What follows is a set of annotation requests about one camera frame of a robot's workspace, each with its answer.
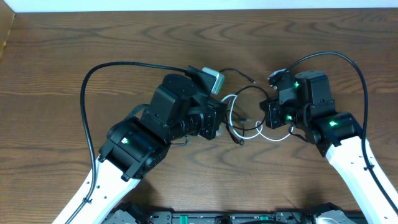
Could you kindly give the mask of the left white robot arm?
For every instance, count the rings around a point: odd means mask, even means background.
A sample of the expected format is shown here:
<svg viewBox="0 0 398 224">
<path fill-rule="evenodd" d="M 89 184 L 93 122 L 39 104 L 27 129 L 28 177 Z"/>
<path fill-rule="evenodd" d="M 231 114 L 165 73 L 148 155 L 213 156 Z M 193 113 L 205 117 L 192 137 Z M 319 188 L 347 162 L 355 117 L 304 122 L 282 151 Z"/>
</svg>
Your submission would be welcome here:
<svg viewBox="0 0 398 224">
<path fill-rule="evenodd" d="M 224 81 L 204 68 L 189 75 L 166 75 L 142 116 L 129 114 L 107 133 L 96 167 L 55 219 L 55 223 L 101 223 L 118 202 L 161 162 L 175 140 L 216 137 L 227 105 L 213 99 Z"/>
</svg>

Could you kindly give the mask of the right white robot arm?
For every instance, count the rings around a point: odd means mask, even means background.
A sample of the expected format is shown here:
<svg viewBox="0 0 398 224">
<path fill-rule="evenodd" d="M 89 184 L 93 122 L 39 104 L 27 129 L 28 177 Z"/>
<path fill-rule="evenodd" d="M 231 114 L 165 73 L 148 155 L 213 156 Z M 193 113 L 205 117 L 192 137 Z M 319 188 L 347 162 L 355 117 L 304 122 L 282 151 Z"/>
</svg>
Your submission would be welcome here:
<svg viewBox="0 0 398 224">
<path fill-rule="evenodd" d="M 292 75 L 278 70 L 268 78 L 278 95 L 261 102 L 265 124 L 301 129 L 348 186 L 368 223 L 397 223 L 397 191 L 378 164 L 362 127 L 351 113 L 337 112 L 323 71 Z"/>
</svg>

